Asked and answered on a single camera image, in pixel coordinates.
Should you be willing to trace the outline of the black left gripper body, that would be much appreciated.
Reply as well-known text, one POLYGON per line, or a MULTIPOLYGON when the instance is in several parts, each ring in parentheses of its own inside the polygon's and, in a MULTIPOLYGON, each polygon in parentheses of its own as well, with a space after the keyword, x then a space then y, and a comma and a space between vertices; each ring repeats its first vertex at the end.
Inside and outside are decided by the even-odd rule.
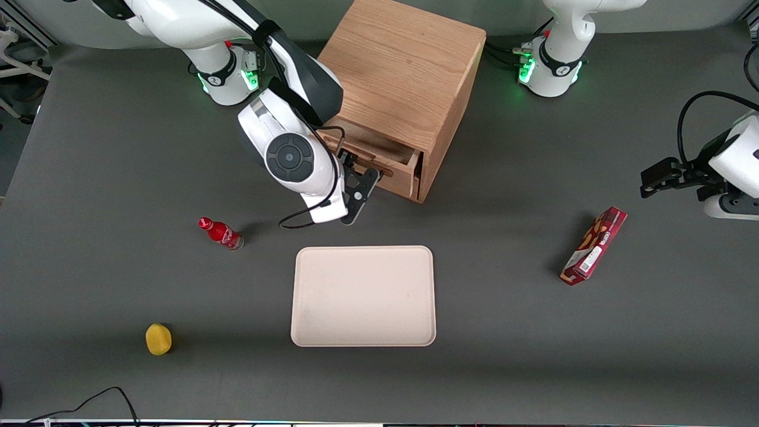
POLYGON ((723 132, 716 136, 700 149, 696 157, 690 160, 686 157, 684 143, 681 144, 681 163, 685 167, 681 175, 683 187, 725 187, 727 185, 727 181, 709 165, 709 161, 727 146, 728 135, 729 132, 723 132))

